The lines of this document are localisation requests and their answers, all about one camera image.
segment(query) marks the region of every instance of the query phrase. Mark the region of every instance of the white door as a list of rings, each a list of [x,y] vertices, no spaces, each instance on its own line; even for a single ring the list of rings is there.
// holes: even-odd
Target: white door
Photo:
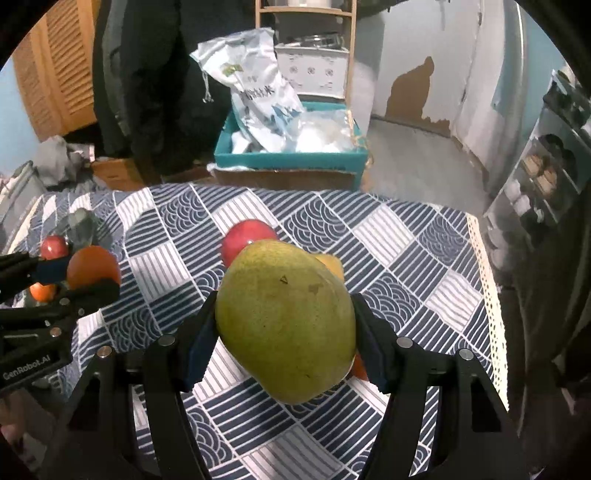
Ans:
[[[408,0],[381,15],[373,113],[449,135],[470,75],[480,0]]]

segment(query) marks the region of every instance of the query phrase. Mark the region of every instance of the blue wall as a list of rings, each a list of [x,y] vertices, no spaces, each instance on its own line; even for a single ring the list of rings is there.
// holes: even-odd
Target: blue wall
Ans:
[[[518,154],[525,147],[542,110],[542,97],[548,91],[552,70],[562,68],[566,62],[548,35],[523,9],[527,33],[527,96],[521,122]]]
[[[10,58],[0,70],[0,172],[10,175],[31,159],[38,144]]]

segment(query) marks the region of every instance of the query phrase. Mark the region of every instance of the metal screw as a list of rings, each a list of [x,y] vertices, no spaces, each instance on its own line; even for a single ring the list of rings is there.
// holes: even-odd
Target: metal screw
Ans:
[[[113,349],[109,345],[102,346],[96,351],[96,354],[101,358],[107,358],[112,353]]]
[[[174,335],[162,335],[162,337],[158,339],[158,344],[160,346],[170,346],[176,341],[177,339],[174,337]]]
[[[413,341],[408,337],[400,337],[396,340],[396,343],[401,348],[411,348],[413,346]]]
[[[467,348],[462,348],[462,350],[460,350],[460,356],[464,360],[472,360],[474,358],[474,354],[472,353],[472,351],[468,350]]]

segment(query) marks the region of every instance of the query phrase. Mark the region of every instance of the hand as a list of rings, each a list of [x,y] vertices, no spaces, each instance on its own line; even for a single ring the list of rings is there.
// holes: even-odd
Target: hand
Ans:
[[[25,433],[25,410],[18,391],[0,398],[0,431],[11,445],[16,445]]]

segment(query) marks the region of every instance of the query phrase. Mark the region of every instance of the plastic bag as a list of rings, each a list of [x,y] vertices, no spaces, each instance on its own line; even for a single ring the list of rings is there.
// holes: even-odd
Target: plastic bag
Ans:
[[[335,153],[356,148],[347,110],[304,112],[287,127],[286,152]]]
[[[257,28],[214,38],[200,43],[191,57],[204,75],[230,87],[244,136],[269,152],[281,152],[287,125],[305,109],[279,71],[273,35],[270,28]]]

